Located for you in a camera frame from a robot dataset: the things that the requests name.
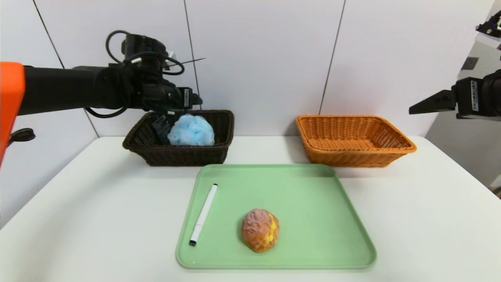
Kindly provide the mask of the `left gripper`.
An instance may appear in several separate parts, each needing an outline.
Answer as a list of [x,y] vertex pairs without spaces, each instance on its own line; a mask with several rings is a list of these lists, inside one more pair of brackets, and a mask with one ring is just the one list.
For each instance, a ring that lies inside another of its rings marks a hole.
[[164,86],[165,107],[168,110],[186,110],[191,109],[192,105],[202,105],[203,100],[197,93],[192,93],[189,87]]

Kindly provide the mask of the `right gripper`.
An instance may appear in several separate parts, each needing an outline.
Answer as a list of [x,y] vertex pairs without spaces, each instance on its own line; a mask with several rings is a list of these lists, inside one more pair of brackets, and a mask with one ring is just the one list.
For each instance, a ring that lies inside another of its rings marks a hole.
[[457,107],[456,119],[501,121],[500,69],[482,79],[461,79],[452,89],[442,90],[412,105],[409,114],[455,111]]

